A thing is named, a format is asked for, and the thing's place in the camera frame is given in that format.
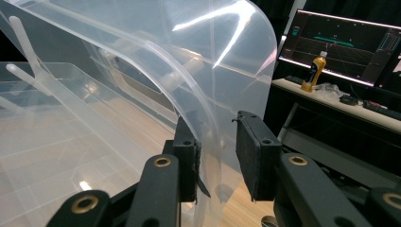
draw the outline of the brass insert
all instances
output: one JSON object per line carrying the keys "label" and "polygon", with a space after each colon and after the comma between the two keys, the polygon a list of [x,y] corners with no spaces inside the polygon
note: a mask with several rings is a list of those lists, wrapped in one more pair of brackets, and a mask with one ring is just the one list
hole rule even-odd
{"label": "brass insert", "polygon": [[291,156],[288,159],[292,164],[294,164],[296,166],[306,166],[307,165],[307,159],[305,159],[301,156]]}
{"label": "brass insert", "polygon": [[158,167],[165,167],[165,166],[168,166],[168,165],[171,164],[171,160],[168,159],[168,158],[165,158],[165,157],[163,157],[163,158],[158,158],[158,159],[156,159],[156,160],[154,161],[153,164],[154,164],[155,166],[158,166]]}
{"label": "brass insert", "polygon": [[75,214],[84,214],[94,209],[99,203],[99,199],[96,196],[86,195],[74,201],[71,206],[71,211]]}
{"label": "brass insert", "polygon": [[383,200],[390,206],[397,208],[398,210],[401,210],[401,203],[396,202],[392,199],[398,199],[401,201],[401,195],[395,194],[395,193],[385,193],[383,194]]}

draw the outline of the computer monitor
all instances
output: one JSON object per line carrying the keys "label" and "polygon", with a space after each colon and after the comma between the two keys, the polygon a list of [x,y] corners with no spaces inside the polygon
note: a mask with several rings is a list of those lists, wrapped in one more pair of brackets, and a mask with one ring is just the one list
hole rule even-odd
{"label": "computer monitor", "polygon": [[298,9],[280,61],[310,67],[326,51],[323,73],[374,87],[401,43],[401,27]]}

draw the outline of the black keyboard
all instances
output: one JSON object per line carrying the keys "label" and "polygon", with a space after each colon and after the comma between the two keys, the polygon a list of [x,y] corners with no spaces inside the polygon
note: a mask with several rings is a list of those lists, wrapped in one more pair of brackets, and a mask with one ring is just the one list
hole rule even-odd
{"label": "black keyboard", "polygon": [[363,101],[363,108],[379,113],[379,114],[383,114],[386,115],[388,117],[397,119],[397,120],[401,120],[401,113],[400,112],[396,112],[396,111],[392,111],[386,108],[381,107],[380,105],[371,103],[370,101]]}
{"label": "black keyboard", "polygon": [[284,79],[291,81],[293,83],[299,84],[299,85],[302,85],[302,82],[304,81],[303,79],[300,79],[300,78],[297,78],[294,76],[286,76],[286,77],[284,77]]}

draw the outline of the desk leg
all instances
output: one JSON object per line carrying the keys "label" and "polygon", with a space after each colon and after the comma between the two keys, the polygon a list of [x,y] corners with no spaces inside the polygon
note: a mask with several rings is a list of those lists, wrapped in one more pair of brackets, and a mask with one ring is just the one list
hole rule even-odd
{"label": "desk leg", "polygon": [[291,111],[288,114],[287,120],[284,123],[283,127],[280,130],[280,133],[277,136],[278,141],[282,142],[283,138],[286,136],[288,126],[291,123],[292,117],[295,115],[295,112],[297,111],[298,106],[299,105],[296,102],[294,103],[294,105],[292,105],[292,108],[291,108]]}

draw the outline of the curved plastic sheet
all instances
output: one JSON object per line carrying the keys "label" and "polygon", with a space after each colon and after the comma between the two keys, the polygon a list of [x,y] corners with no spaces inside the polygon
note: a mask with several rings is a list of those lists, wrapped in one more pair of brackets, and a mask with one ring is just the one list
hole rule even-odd
{"label": "curved plastic sheet", "polygon": [[[263,117],[266,108],[276,42],[263,12],[242,0],[10,2],[0,2],[0,25],[18,48],[10,16],[21,19],[41,61],[73,63],[163,128],[174,129],[176,113],[184,118],[201,141],[201,178],[212,197],[184,207],[183,225],[217,226],[222,205],[241,180],[232,119],[239,110]],[[142,146],[131,156],[150,154]],[[141,168],[135,170],[133,178]]]}

